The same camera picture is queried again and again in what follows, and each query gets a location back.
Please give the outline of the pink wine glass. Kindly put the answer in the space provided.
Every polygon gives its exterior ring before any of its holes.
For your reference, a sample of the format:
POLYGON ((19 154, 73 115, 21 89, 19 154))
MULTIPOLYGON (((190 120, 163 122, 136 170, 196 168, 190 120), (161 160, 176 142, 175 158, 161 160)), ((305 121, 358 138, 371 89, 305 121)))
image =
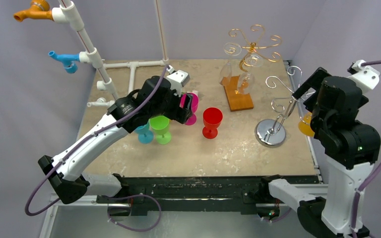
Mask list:
POLYGON ((196 123, 197 121, 197 116, 195 115, 196 111, 197 111, 197 108, 198 108, 198 104, 199 104, 199 99, 197 99, 194 94, 193 94, 193 102, 192 102, 192 111, 193 111, 193 114, 192 116, 186 121, 185 125, 193 125, 196 123))

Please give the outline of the red wine glass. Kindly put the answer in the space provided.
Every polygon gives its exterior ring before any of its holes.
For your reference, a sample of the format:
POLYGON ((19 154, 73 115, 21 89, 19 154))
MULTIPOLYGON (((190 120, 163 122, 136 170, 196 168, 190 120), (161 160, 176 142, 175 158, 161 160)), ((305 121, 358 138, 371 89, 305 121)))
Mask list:
POLYGON ((218 135, 218 127, 223 119, 222 112, 215 107, 207 108, 203 112, 202 135, 207 139, 214 139, 218 135))

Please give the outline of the green wine glass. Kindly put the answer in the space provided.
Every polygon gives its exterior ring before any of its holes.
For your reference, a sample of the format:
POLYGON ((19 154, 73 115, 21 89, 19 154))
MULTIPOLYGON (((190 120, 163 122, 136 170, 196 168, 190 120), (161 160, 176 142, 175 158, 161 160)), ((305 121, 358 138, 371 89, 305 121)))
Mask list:
POLYGON ((171 141, 170 120, 165 116, 157 116, 149 120, 149 124, 159 144, 165 145, 171 141))

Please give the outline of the orange wine glass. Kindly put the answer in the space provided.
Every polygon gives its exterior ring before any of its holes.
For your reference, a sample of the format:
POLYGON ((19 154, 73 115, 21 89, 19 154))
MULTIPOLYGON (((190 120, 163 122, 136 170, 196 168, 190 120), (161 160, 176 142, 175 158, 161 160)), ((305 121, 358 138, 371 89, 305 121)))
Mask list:
POLYGON ((311 129, 310 123, 312 119, 312 113, 307 112, 298 123, 299 131, 309 137, 314 137, 315 132, 311 129))

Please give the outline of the blue wine glass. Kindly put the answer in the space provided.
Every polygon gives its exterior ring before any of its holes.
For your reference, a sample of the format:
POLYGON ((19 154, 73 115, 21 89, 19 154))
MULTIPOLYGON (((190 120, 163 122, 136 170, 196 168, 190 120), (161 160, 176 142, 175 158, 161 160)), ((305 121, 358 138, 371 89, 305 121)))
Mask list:
POLYGON ((154 139, 154 134, 150 130, 149 123, 137 127, 134 132, 138 134, 138 140, 142 144, 149 144, 154 139))

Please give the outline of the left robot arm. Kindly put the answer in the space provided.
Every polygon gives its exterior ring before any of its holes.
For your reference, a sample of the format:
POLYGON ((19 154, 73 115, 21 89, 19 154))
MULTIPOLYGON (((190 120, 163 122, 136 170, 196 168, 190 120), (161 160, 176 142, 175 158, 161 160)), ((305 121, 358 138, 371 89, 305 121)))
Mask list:
POLYGON ((122 186, 119 175, 92 175, 84 170, 112 144, 151 118, 165 116, 184 124, 192 115, 192 97, 182 94, 189 80, 190 76, 179 71, 163 79, 153 76, 145 80, 141 89, 117 99, 100 121, 68 149, 39 159, 60 201, 70 204, 84 195, 103 195, 116 203, 124 202, 128 189, 122 186))

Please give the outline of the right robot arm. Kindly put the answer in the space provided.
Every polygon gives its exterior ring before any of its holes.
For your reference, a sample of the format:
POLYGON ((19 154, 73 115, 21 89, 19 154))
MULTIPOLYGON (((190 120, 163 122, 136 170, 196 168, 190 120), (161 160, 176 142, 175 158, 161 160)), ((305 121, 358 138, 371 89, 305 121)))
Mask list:
POLYGON ((276 198, 287 204, 302 227, 317 238, 364 238, 370 234, 361 217, 362 192, 378 159, 381 137, 356 117, 369 101, 365 94, 379 83, 380 73, 363 60, 348 71, 348 77, 340 77, 319 67, 292 93, 298 100, 314 89, 304 106, 312 114, 314 139, 327 156, 327 196, 304 192, 279 175, 264 178, 258 189, 263 201, 276 198))

